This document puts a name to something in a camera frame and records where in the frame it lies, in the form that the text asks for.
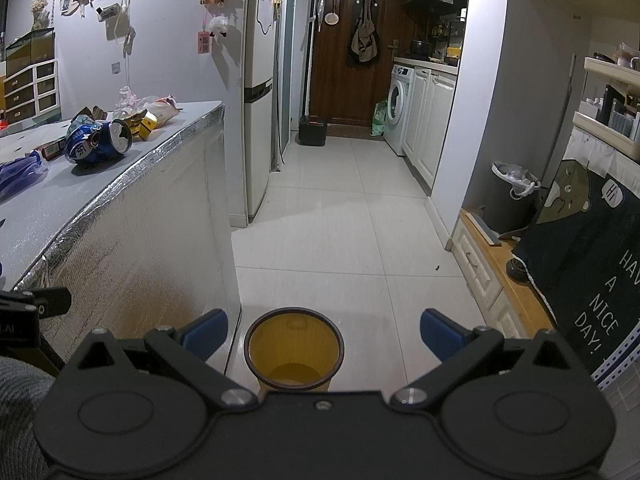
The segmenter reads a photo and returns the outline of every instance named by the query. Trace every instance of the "speech bubble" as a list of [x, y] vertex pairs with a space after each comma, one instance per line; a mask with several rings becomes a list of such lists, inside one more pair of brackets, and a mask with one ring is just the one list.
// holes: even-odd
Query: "speech bubble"
[[618, 184], [609, 179], [602, 186], [602, 197], [611, 207], [618, 207], [623, 199], [622, 190]]

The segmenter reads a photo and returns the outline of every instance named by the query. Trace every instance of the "white tabletop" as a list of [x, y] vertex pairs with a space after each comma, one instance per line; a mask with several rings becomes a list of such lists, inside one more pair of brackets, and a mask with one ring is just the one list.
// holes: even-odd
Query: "white tabletop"
[[[146, 141], [136, 138], [124, 158], [110, 166], [82, 170], [64, 156], [50, 162], [49, 171], [42, 180], [0, 204], [0, 221], [6, 219], [0, 228], [0, 289], [13, 288], [76, 213], [131, 164], [221, 105], [220, 101], [178, 104], [182, 109], [178, 115], [153, 131]], [[69, 121], [3, 137], [0, 154], [18, 147], [14, 158], [24, 156], [23, 144], [30, 140], [35, 142], [35, 139], [60, 137], [66, 131], [65, 124], [68, 126]]]
[[431, 61], [420, 61], [418, 59], [409, 59], [408, 57], [395, 57], [394, 62], [408, 66], [419, 66], [420, 68], [431, 68], [431, 70], [436, 70], [438, 72], [458, 75], [457, 66], [433, 63]]

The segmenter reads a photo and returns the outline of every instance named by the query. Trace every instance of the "black box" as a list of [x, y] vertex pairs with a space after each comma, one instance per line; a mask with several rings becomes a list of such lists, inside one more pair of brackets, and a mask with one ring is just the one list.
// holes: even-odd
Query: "black box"
[[324, 146], [326, 144], [326, 121], [311, 120], [309, 116], [300, 117], [298, 139], [303, 146]]

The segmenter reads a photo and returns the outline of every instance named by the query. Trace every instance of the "silver bolt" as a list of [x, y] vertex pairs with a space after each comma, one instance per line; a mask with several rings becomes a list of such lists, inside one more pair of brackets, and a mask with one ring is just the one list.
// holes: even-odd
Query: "silver bolt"
[[427, 392], [420, 388], [404, 388], [396, 392], [396, 400], [401, 404], [421, 404], [427, 400]]
[[318, 402], [316, 402], [316, 410], [320, 410], [321, 412], [327, 412], [333, 406], [330, 400], [318, 400]]
[[220, 400], [227, 406], [246, 406], [254, 400], [254, 394], [243, 388], [231, 388], [222, 392]]

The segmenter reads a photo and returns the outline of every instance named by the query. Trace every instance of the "refrigerator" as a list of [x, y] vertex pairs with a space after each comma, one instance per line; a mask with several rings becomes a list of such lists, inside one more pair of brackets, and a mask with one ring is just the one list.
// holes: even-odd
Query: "refrigerator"
[[244, 55], [244, 157], [248, 215], [269, 183], [276, 24], [273, 0], [248, 0]]

